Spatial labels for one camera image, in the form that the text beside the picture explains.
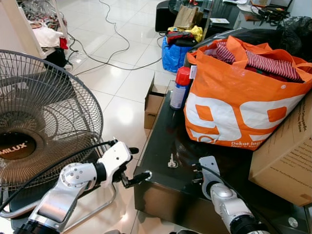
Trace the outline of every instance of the red cap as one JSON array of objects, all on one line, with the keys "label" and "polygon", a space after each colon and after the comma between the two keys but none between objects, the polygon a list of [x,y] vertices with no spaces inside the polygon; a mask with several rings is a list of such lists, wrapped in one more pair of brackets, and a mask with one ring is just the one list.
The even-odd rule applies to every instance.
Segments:
[{"label": "red cap", "polygon": [[177,71],[175,82],[183,86],[189,85],[191,82],[190,71],[189,67],[180,67]]}]

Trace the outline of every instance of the red striped fabric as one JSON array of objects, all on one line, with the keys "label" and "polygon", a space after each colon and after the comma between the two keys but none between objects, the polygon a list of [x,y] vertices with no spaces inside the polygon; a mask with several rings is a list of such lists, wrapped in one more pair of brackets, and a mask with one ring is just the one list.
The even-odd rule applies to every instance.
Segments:
[{"label": "red striped fabric", "polygon": [[[293,82],[302,82],[302,79],[290,62],[266,58],[251,51],[246,51],[246,54],[249,66],[288,78]],[[214,57],[227,63],[235,62],[234,55],[226,48],[226,42],[217,43]]]}]

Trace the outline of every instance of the orange tote bag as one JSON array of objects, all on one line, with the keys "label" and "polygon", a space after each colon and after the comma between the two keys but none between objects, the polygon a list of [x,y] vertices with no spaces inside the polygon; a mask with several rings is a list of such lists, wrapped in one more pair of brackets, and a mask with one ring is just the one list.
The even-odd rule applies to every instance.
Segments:
[{"label": "orange tote bag", "polygon": [[[222,41],[235,57],[232,65],[204,54]],[[246,50],[291,62],[304,83],[245,70]],[[256,150],[312,87],[311,63],[267,43],[251,45],[229,36],[187,58],[197,65],[197,73],[184,108],[185,123],[189,137],[199,142]]]}]

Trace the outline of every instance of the blue plastic bag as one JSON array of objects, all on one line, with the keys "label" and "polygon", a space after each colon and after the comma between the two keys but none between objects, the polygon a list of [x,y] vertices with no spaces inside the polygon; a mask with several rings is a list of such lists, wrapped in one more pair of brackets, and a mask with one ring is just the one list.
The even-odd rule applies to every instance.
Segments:
[{"label": "blue plastic bag", "polygon": [[164,37],[161,46],[162,66],[170,72],[177,72],[183,66],[186,53],[191,47],[181,47],[177,45],[168,45],[167,37]]}]

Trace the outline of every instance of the black cable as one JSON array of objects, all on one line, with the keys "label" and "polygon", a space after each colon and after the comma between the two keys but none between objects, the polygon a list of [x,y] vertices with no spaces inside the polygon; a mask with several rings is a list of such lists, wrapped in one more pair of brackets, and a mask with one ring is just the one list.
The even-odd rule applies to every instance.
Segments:
[{"label": "black cable", "polygon": [[77,53],[77,52],[79,52],[78,50],[74,50],[73,48],[72,48],[72,46],[75,44],[75,42],[76,42],[76,39],[75,38],[73,38],[73,42],[69,45],[69,49],[72,51],[71,53],[70,53],[70,55],[68,56],[68,58],[67,58],[67,63],[69,64],[69,65],[71,65],[72,66],[72,68],[74,68],[74,66],[73,66],[73,64],[69,61],[69,59],[70,59],[70,57],[74,54],[74,53]]},{"label": "black cable", "polygon": [[243,202],[246,204],[246,206],[249,208],[249,210],[251,210],[251,212],[253,213],[253,215],[255,216],[256,219],[260,220],[260,218],[256,215],[256,213],[259,213],[273,228],[274,230],[278,233],[278,234],[282,234],[281,231],[268,219],[266,218],[262,212],[260,212],[258,209],[256,209],[254,206],[250,206],[247,201],[244,199],[244,197],[237,191],[233,188],[232,185],[230,185],[228,182],[226,182],[220,175],[218,175],[216,172],[214,172],[213,170],[205,167],[205,166],[202,166],[200,165],[203,169],[205,169],[206,171],[214,174],[216,177],[218,177],[219,179],[221,179],[223,181],[223,183],[229,187],[230,189],[234,190],[237,194],[237,196],[243,200]]},{"label": "black cable", "polygon": [[[110,61],[110,59],[112,58],[113,55],[115,55],[116,53],[119,53],[119,52],[123,52],[123,51],[128,50],[128,49],[130,48],[130,43],[129,43],[129,41],[128,41],[123,35],[121,35],[121,34],[117,31],[117,26],[116,26],[117,23],[115,23],[115,22],[110,22],[110,21],[107,19],[107,18],[108,18],[108,14],[109,14],[109,12],[110,12],[110,10],[111,10],[110,5],[107,4],[107,3],[105,3],[105,2],[102,2],[101,0],[98,0],[98,1],[99,1],[100,3],[105,4],[106,6],[108,6],[109,10],[108,10],[108,12],[107,12],[107,14],[106,14],[105,20],[106,20],[106,22],[108,22],[108,23],[110,23],[110,24],[114,24],[114,31],[116,32],[116,34],[118,34],[118,35],[121,36],[123,39],[125,39],[125,41],[128,43],[128,46],[127,46],[126,49],[122,49],[122,50],[118,50],[118,51],[113,52],[113,53],[110,55],[110,57],[108,58],[108,60],[107,60],[106,62],[103,62],[103,61],[101,61],[101,60],[98,60],[98,59],[96,59],[96,58],[91,57],[91,56],[85,51],[84,46],[83,46],[83,44],[81,43],[81,41],[79,41],[79,40],[76,39],[74,36],[72,36],[71,34],[68,33],[68,35],[69,35],[70,37],[72,37],[72,38],[74,39],[74,41],[77,41],[77,42],[81,45],[83,52],[85,53],[85,55],[86,55],[88,58],[92,59],[93,61],[96,61],[96,62],[101,63],[101,65],[99,65],[99,66],[95,66],[95,67],[92,67],[92,68],[90,68],[90,69],[84,70],[84,71],[82,71],[82,72],[79,72],[79,73],[77,73],[77,74],[74,74],[74,76],[78,76],[78,75],[80,75],[80,74],[82,74],[82,73],[89,72],[89,71],[91,71],[91,70],[94,70],[94,69],[96,69],[96,68],[99,68],[99,67],[102,67],[102,66],[105,66],[105,65],[110,65],[110,66],[113,66],[113,67],[116,67],[116,68],[119,68],[119,69],[122,69],[122,70],[135,71],[135,70],[142,69],[142,68],[148,67],[148,66],[150,66],[150,65],[153,65],[153,64],[155,64],[155,63],[157,63],[157,62],[159,62],[159,61],[162,60],[162,58],[159,58],[159,59],[157,59],[155,62],[151,62],[151,63],[148,63],[148,64],[146,64],[146,65],[144,65],[144,66],[137,67],[137,68],[132,68],[132,69],[119,67],[119,66],[116,66],[116,65],[114,65],[114,64],[109,63],[109,61]],[[161,37],[159,37],[159,38],[157,39],[157,44],[158,44],[158,45],[159,45],[158,40],[159,40],[160,38],[163,38],[163,37],[164,37],[164,36],[161,35]]]},{"label": "black cable", "polygon": [[[258,13],[256,13],[254,11],[253,7],[258,10]],[[250,9],[251,9],[252,13],[259,16],[262,21],[269,23],[270,26],[278,26],[278,25],[280,25],[280,23],[282,21],[284,21],[284,19],[286,19],[290,16],[290,13],[286,12],[286,11],[280,11],[280,12],[272,11],[272,10],[265,11],[265,10],[267,10],[266,7],[264,7],[262,9],[262,8],[257,7],[257,6],[251,6]]]},{"label": "black cable", "polygon": [[116,66],[116,65],[114,65],[114,64],[111,64],[111,63],[108,63],[108,62],[103,62],[103,61],[101,61],[101,60],[98,60],[98,59],[96,59],[96,58],[91,57],[91,56],[85,51],[85,49],[84,49],[84,47],[83,47],[81,41],[79,41],[78,39],[76,39],[76,41],[82,46],[82,50],[84,51],[85,55],[86,55],[88,58],[90,58],[90,59],[92,59],[92,60],[94,60],[94,61],[96,61],[96,62],[102,63],[102,64],[99,65],[99,66],[90,68],[90,69],[88,69],[88,70],[79,72],[79,73],[77,73],[77,74],[74,74],[74,76],[80,75],[80,74],[85,73],[85,72],[89,72],[89,71],[91,71],[91,70],[94,70],[94,69],[96,69],[96,68],[98,68],[98,67],[105,66],[105,65],[110,65],[110,66],[112,66],[112,67],[116,67],[116,68],[119,68],[119,69],[122,69],[122,70],[135,71],[135,70],[138,70],[138,69],[142,69],[142,68],[144,68],[144,67],[148,67],[148,66],[150,66],[150,65],[152,65],[152,64],[154,64],[154,63],[157,63],[157,62],[159,62],[159,61],[162,60],[162,58],[159,58],[159,59],[157,59],[156,61],[151,62],[151,63],[148,63],[148,64],[146,64],[146,65],[144,65],[144,66],[141,66],[141,67],[136,67],[136,68],[131,68],[131,69],[129,69],[129,68],[123,68],[123,67],[119,67],[119,66]]},{"label": "black cable", "polygon": [[95,145],[92,145],[88,148],[85,148],[83,150],[80,150],[72,155],[69,155],[65,158],[63,158],[62,160],[52,164],[51,166],[47,167],[46,169],[44,169],[42,172],[38,173],[37,175],[35,175],[34,177],[32,177],[30,180],[28,180],[26,183],[24,183],[18,190],[16,190],[9,198],[7,198],[3,203],[2,205],[0,206],[0,212],[4,210],[4,208],[9,204],[10,201],[12,201],[13,198],[15,198],[17,196],[17,194],[19,194],[23,189],[25,189],[25,187],[27,185],[29,185],[30,183],[32,183],[34,180],[36,180],[38,177],[42,176],[44,173],[46,173],[47,171],[51,170],[52,168],[58,166],[60,163],[63,163],[64,161],[70,159],[71,157],[73,156],[76,156],[78,154],[81,154],[85,151],[88,151],[88,150],[91,150],[91,149],[94,149],[96,147],[99,147],[99,146],[102,146],[102,145],[113,145],[115,144],[115,140],[110,140],[110,141],[105,141],[105,142],[102,142],[102,143],[99,143],[99,144],[95,144]]}]

